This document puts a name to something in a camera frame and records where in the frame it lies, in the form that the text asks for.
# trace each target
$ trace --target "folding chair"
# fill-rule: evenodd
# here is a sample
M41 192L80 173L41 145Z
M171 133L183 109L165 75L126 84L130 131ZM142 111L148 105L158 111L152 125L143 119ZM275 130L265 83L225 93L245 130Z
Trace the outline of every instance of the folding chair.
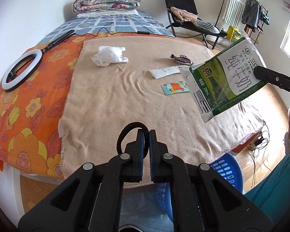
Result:
M226 37L228 34L227 33L219 33L219 34L214 34L212 32L208 32L208 31L205 31L201 28L199 28L198 26L194 25L192 22L190 21L179 21L178 18L171 12L171 7L176 7L178 9L184 9L188 12L191 12L195 15L198 14L197 12L197 8L195 6L195 3L194 3L194 0L165 0L165 3L166 3L166 7L167 7L167 11L168 11L168 17L169 17L169 22L170 22L170 25L168 27L166 27L167 29L169 27L171 27L172 29L172 32L173 32L173 35L176 37L176 34L175 34L175 31L174 31L174 27L182 27L184 29L188 29L188 30L191 30L191 31L194 31L194 32L198 32L200 34L198 35L195 35L195 36L191 36L191 37L188 37L188 38L193 38L193 37L196 37L196 36L200 36L202 35L203 37L203 41L205 42L205 45L207 48L208 47L208 43L206 41L206 36L207 35L211 35L211 36L215 36L217 37L216 38L216 41L215 43L213 44L213 48L215 48L217 42L218 42L218 39L220 37Z

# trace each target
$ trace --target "hanging jacket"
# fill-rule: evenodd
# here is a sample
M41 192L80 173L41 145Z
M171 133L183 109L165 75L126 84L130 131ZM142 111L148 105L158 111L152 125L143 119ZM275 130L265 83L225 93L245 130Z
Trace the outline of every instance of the hanging jacket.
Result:
M259 24L260 4L257 0L247 0L241 22L257 28Z
M253 32L256 32L256 29L258 28L259 26L259 22L260 22L260 19L261 19L261 15L262 15L263 11L262 11L262 7L259 6L259 15L258 15L258 18L257 18L257 27L254 27L254 26L250 26L249 24L246 24L246 26L250 29L252 29Z

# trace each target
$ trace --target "black cable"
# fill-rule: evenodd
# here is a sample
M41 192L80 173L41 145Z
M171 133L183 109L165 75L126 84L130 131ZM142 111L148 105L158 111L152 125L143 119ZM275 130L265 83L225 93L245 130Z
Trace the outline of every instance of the black cable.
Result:
M118 33L129 33L129 34L132 34L132 33L138 33L138 32L115 32L115 33L111 33L111 32L109 32L108 31L108 29L107 28L105 28L105 27L102 27L102 28L100 28L99 29L99 31L97 32L97 34L96 35L94 35L94 34L92 34L92 33L86 33L86 34L84 34L84 35L79 35L79 34L76 34L76 33L74 33L74 34L72 34L72 35L70 35L64 42L66 42L71 36L74 36L74 35L76 35L76 36L85 36L85 35L91 35L91 36L94 36L94 37L97 37L98 36L98 34L100 33L100 31L102 30L102 29L106 29L106 31L107 31L107 33L109 34L109 35L115 35L115 34L118 34ZM149 32L149 34L150 35L158 35L158 36L168 36L168 35L161 35L161 34L155 34L155 33L150 33Z
M116 150L117 150L118 154L122 154L121 143L122 143L123 139L126 137L126 135L131 130L133 130L135 128L141 128L143 130L143 133L144 133L144 158L145 158L147 156L148 150L149 150L149 131L148 131L148 128L144 124L142 124L141 122L132 122L124 127L124 129L121 131L121 133L118 137L117 144L116 144Z
M264 138L264 141L265 142L262 142L260 145L259 145L259 147L256 147L255 146L255 149L250 149L249 147L247 147L247 149L250 151L250 156L251 156L251 159L252 159L252 161L253 161L253 163L254 163L254 175L253 175L253 177L252 177L252 187L254 187L255 186L255 181L256 181L256 164L255 164L255 159L259 156L259 154L260 154L260 150L264 150L264 152L263 152L263 156L262 156L262 162L263 162L263 165L268 169L268 170L270 170L270 171L272 171L271 169L269 169L266 165L265 165L265 163L264 163L264 155L265 155L265 151L266 151L266 148L268 147L268 144L269 144L269 142L270 142L270 132L269 132L269 129L267 130L267 131L263 131L262 132L262 134L264 134L264 133L268 133L268 139L267 138Z

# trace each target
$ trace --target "striped cloth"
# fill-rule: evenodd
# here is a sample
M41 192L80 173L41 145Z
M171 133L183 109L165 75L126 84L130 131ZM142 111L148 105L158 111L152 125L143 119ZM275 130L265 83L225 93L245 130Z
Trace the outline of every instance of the striped cloth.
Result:
M219 34L220 30L215 27L211 22L205 22L202 20L196 20L195 25L198 26L200 29L203 29L205 31L214 33L214 34Z
M246 1L247 0L228 0L222 18L226 24L237 28L243 15Z

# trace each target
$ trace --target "blue checkered bedsheet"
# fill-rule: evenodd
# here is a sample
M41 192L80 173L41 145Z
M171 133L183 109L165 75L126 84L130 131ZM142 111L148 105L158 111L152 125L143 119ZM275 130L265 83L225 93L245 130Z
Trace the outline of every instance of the blue checkered bedsheet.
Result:
M75 30L78 35L97 33L102 27L113 32L137 32L145 31L152 34L173 36L163 24L143 11L139 15L97 16L90 18L72 18L49 33L39 44L56 39L69 30Z

